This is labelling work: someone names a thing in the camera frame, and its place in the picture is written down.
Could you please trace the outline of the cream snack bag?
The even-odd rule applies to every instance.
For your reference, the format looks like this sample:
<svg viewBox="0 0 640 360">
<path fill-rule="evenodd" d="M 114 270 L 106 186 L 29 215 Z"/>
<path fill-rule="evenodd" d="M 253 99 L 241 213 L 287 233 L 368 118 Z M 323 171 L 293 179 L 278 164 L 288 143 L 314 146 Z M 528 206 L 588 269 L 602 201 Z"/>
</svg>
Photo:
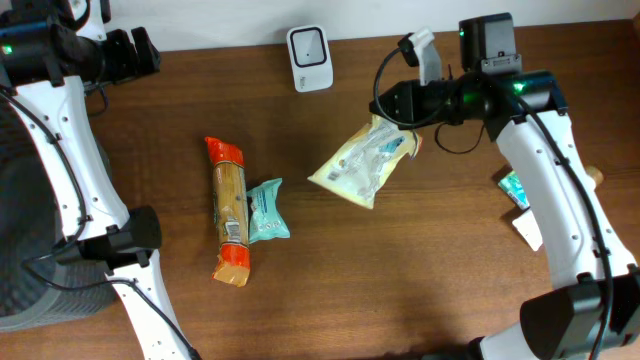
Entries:
<svg viewBox="0 0 640 360">
<path fill-rule="evenodd" d="M 373 115 L 371 121 L 350 137 L 308 180 L 366 209 L 373 209 L 376 193 L 397 164 L 414 158 L 422 137 L 400 130 L 389 120 Z"/>
</svg>

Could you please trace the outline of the small teal tissue pack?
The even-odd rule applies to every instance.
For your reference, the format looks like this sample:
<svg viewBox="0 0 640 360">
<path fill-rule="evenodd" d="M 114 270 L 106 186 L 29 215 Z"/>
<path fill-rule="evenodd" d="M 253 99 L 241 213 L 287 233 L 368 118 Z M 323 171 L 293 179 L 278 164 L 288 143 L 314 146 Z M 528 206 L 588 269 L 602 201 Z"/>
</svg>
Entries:
<svg viewBox="0 0 640 360">
<path fill-rule="evenodd" d="M 527 210 L 530 207 L 524 188 L 515 171 L 510 171 L 502 177 L 498 186 L 521 210 Z"/>
</svg>

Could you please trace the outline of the white bottle with wooden cap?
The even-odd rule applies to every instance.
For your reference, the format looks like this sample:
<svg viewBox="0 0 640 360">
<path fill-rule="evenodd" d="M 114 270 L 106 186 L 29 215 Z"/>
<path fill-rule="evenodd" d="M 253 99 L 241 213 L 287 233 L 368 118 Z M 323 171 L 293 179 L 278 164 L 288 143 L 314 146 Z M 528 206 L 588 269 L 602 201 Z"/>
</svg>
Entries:
<svg viewBox="0 0 640 360">
<path fill-rule="evenodd" d="M 597 167 L 589 165 L 585 168 L 585 172 L 590 177 L 589 183 L 593 189 L 603 183 L 604 174 Z M 541 248 L 543 245 L 542 235 L 531 209 L 527 209 L 515 218 L 512 225 L 534 252 Z"/>
</svg>

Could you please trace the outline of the teal wipes pouch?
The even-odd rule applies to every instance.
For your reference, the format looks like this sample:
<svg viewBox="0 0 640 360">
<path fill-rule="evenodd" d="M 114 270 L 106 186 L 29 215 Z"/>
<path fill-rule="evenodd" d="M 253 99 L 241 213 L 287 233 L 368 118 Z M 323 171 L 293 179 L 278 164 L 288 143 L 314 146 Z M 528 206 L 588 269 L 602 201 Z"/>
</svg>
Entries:
<svg viewBox="0 0 640 360">
<path fill-rule="evenodd" d="M 282 179 L 267 180 L 249 190 L 250 203 L 249 243 L 272 239 L 288 239 L 291 234 L 277 209 L 277 195 Z"/>
</svg>

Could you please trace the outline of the orange spaghetti packet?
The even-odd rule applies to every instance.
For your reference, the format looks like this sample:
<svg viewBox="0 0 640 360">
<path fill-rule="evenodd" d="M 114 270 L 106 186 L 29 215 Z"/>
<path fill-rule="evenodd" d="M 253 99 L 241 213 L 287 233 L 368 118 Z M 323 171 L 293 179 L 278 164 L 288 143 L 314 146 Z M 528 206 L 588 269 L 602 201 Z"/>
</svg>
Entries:
<svg viewBox="0 0 640 360">
<path fill-rule="evenodd" d="M 212 278 L 244 287 L 251 265 L 243 153 L 218 138 L 206 137 L 205 143 L 212 163 L 214 219 L 219 240 L 218 264 Z"/>
</svg>

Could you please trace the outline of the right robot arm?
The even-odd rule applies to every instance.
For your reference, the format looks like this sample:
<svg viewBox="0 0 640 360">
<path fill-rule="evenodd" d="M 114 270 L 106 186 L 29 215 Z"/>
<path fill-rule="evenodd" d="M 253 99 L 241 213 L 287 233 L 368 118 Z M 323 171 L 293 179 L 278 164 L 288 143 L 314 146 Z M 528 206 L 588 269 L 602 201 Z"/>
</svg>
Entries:
<svg viewBox="0 0 640 360">
<path fill-rule="evenodd" d="M 639 267 L 608 221 L 579 157 L 552 73 L 527 72 L 510 14 L 459 24 L 460 77 L 444 77 L 433 33 L 396 48 L 416 80 L 375 91 L 370 111 L 403 130 L 482 122 L 516 172 L 539 228 L 552 290 L 524 302 L 516 324 L 456 349 L 457 359 L 595 359 L 639 336 Z"/>
</svg>

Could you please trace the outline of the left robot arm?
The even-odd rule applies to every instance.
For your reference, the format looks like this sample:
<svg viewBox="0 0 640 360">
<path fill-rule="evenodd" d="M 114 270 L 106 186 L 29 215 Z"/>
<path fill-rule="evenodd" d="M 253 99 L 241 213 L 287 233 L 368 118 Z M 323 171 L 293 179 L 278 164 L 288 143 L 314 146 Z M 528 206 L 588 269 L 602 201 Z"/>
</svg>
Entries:
<svg viewBox="0 0 640 360">
<path fill-rule="evenodd" d="M 156 212 L 129 209 L 107 173 L 86 97 L 158 72 L 159 51 L 142 27 L 107 30 L 106 1 L 14 1 L 1 14 L 1 96 L 44 165 L 62 237 L 49 255 L 94 264 L 120 297 L 148 359 L 194 359 L 160 269 Z"/>
</svg>

